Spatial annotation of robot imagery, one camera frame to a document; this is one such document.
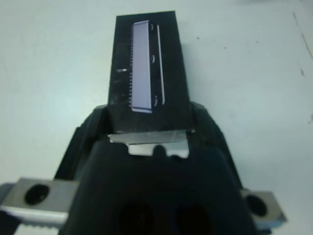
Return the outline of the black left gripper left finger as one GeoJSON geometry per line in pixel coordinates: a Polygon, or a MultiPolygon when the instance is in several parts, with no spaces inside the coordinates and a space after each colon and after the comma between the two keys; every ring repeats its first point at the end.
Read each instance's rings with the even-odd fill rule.
{"type": "Polygon", "coordinates": [[[63,159],[54,176],[57,180],[80,180],[93,145],[97,141],[110,142],[112,122],[107,105],[97,106],[75,129],[63,159]]]}

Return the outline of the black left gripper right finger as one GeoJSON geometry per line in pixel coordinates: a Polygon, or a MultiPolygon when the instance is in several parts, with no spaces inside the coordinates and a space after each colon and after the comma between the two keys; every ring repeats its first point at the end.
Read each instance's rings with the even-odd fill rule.
{"type": "Polygon", "coordinates": [[[188,147],[210,147],[219,150],[230,168],[236,185],[242,189],[243,185],[223,132],[203,105],[191,102],[190,107],[194,128],[187,131],[188,147]]]}

